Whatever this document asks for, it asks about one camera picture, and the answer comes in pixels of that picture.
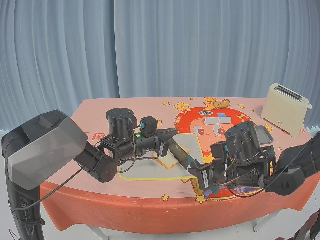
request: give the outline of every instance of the toaster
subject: toaster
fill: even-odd
[[[274,83],[269,87],[260,117],[296,138],[304,128],[307,109],[312,109],[307,98]]]

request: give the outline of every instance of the gray tray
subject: gray tray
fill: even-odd
[[[273,142],[273,137],[265,126],[257,125],[255,128],[260,145],[270,144]]]

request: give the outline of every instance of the cartoon face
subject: cartoon face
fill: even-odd
[[[190,132],[197,135],[206,163],[212,161],[210,145],[219,141],[225,141],[226,137],[224,133],[232,126],[232,123],[206,125],[204,118],[197,118],[191,122]]]

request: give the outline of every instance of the toast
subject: toast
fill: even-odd
[[[181,144],[178,143],[178,145],[187,153],[190,153],[190,150],[186,147],[183,146]],[[157,153],[153,152],[151,154],[152,157],[156,157]],[[170,150],[168,150],[167,155],[164,157],[159,156],[159,158],[157,159],[157,161],[164,166],[165,168],[167,168],[168,170],[170,170],[172,167],[174,167],[177,163],[178,160],[173,156],[173,154],[170,152]]]

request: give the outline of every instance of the orange tablecloth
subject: orange tablecloth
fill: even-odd
[[[274,146],[277,158],[287,147],[301,145],[311,138],[306,130],[302,130],[297,138],[292,138],[270,122],[262,120],[260,114],[263,104],[262,98],[87,99],[75,111],[72,119],[86,132],[89,142],[94,144],[109,132],[106,111],[117,107],[130,108],[138,121],[142,117],[153,116],[158,120],[158,128],[176,127],[180,133],[177,137],[182,141],[187,137],[195,140],[198,149],[193,146],[190,152],[198,152],[201,156],[199,159],[204,162],[212,160],[210,144],[223,139],[223,133],[229,127],[246,120],[267,127],[274,138],[271,145]],[[204,125],[204,116],[208,115],[231,117],[231,122]],[[150,166],[154,166],[154,170],[163,170],[158,162],[152,162]],[[213,230],[250,221],[279,209],[300,211],[320,179],[320,174],[307,178],[289,196],[262,192],[254,197],[238,198],[231,196],[226,189],[221,189],[218,195],[200,191],[196,179],[191,175],[175,175],[175,171],[161,172],[155,178],[140,177],[138,166],[135,164],[131,169],[135,176],[117,174],[108,183],[98,182],[86,172],[80,172],[66,186],[43,201],[56,228],[65,230],[82,223],[146,234]],[[71,161],[55,173],[40,186],[41,197],[65,181],[78,168],[77,163]],[[249,195],[252,191],[238,188],[241,195]]]

